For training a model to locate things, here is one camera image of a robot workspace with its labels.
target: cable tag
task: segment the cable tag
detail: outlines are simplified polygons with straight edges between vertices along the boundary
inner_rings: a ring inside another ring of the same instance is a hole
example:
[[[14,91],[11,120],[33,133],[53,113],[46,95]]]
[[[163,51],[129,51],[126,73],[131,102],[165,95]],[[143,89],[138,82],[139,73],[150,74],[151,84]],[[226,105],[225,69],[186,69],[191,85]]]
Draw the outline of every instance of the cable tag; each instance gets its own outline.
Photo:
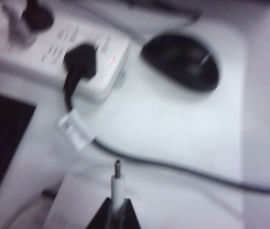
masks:
[[[59,120],[58,126],[77,152],[81,151],[95,138],[76,109],[72,109]]]

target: black power plug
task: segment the black power plug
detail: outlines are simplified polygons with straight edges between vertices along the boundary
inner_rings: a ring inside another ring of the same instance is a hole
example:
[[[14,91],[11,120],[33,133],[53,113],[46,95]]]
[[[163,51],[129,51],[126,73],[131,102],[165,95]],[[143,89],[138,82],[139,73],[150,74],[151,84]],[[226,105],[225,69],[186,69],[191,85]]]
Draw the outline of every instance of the black power plug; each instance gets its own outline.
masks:
[[[27,0],[27,6],[22,14],[31,31],[42,31],[54,23],[52,12],[45,6],[40,6],[37,0]]]
[[[65,54],[64,62],[68,75],[63,90],[71,97],[81,78],[91,79],[97,73],[96,49],[81,44]]]

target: black holder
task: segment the black holder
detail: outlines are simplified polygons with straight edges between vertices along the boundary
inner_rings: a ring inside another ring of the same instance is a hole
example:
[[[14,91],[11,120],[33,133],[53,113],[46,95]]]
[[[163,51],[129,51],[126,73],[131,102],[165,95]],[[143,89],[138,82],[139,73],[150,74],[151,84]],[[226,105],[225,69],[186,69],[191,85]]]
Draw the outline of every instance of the black holder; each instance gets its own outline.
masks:
[[[106,198],[86,229],[140,229],[130,199],[125,199],[119,219],[112,218],[111,199]]]

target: black mouse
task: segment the black mouse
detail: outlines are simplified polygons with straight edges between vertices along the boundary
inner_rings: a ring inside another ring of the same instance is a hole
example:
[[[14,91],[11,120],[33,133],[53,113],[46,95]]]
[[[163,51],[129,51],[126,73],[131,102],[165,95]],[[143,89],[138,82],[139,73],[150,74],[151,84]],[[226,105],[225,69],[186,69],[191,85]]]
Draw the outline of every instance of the black mouse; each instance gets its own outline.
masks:
[[[141,50],[142,57],[179,83],[203,92],[217,88],[219,73],[210,51],[194,39],[164,33]]]

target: power strip outlet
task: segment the power strip outlet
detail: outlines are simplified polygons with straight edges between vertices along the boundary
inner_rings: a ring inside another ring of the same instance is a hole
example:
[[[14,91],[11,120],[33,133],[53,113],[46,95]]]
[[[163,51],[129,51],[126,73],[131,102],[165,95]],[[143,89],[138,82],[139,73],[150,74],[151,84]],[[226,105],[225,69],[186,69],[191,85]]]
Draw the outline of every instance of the power strip outlet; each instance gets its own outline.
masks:
[[[1,7],[0,3],[1,70],[61,90],[67,74],[63,64],[65,53],[82,43],[91,43],[97,48],[97,74],[90,80],[82,79],[76,93],[92,101],[106,99],[126,61],[129,38],[98,24],[54,12],[53,26],[38,33],[31,47],[21,48],[8,39],[9,22]]]

